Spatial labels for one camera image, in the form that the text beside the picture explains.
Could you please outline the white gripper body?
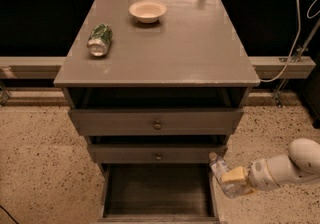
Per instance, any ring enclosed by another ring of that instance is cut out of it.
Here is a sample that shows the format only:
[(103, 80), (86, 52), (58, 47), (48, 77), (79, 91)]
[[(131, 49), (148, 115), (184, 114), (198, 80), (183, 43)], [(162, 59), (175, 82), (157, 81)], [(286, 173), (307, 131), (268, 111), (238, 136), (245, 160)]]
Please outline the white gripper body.
[(252, 187), (259, 191), (271, 191), (279, 187), (269, 171), (266, 159), (259, 159), (250, 164), (248, 178)]

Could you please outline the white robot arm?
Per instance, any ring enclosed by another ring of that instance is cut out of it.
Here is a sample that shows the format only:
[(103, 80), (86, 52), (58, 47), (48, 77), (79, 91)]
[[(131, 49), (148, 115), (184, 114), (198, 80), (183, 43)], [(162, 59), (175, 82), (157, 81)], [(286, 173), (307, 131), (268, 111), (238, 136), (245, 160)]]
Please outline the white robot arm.
[(300, 138), (289, 144), (288, 152), (239, 166), (219, 178), (229, 198), (255, 191), (271, 191), (285, 184), (310, 184), (320, 180), (320, 144)]

